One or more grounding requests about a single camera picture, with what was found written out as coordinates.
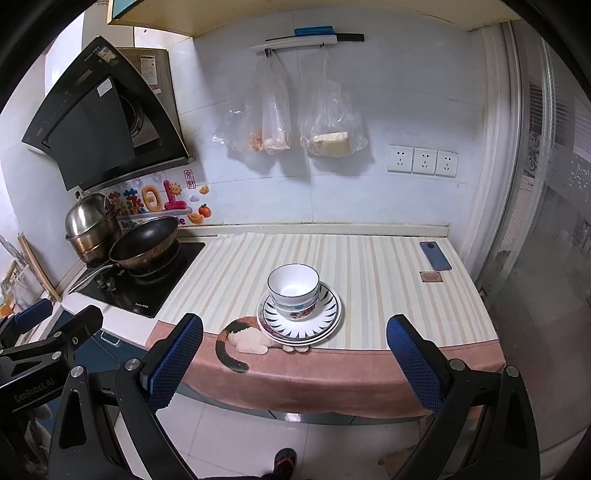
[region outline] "blue gripper pad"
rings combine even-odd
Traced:
[[[154,344],[152,349],[158,349],[159,355],[154,362],[146,362],[142,370],[146,402],[152,413],[168,406],[202,340],[201,318],[194,313],[186,313],[168,337]]]
[[[409,327],[418,337],[417,340],[422,340],[406,317],[396,315],[390,318],[386,326],[388,346],[396,357],[421,406],[432,410],[437,415],[444,402],[441,378],[425,359],[416,341],[407,331]]]

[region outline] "shelf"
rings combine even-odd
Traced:
[[[109,0],[107,23],[156,28],[195,37],[256,15],[344,6],[426,15],[463,30],[519,18],[501,0]]]

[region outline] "foot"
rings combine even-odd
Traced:
[[[273,473],[281,480],[290,480],[296,469],[297,454],[293,448],[282,448],[275,454]]]

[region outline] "power socket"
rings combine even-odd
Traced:
[[[437,150],[415,147],[413,155],[413,173],[433,175],[437,162]]]
[[[400,145],[388,145],[388,171],[413,170],[413,148]]]
[[[438,150],[435,175],[455,177],[457,172],[457,153]]]

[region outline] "patterned plate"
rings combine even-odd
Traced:
[[[340,322],[342,306],[339,296],[320,282],[320,295],[314,313],[306,320],[296,322],[281,316],[269,294],[261,298],[258,323],[263,333],[284,345],[311,345],[330,335]]]

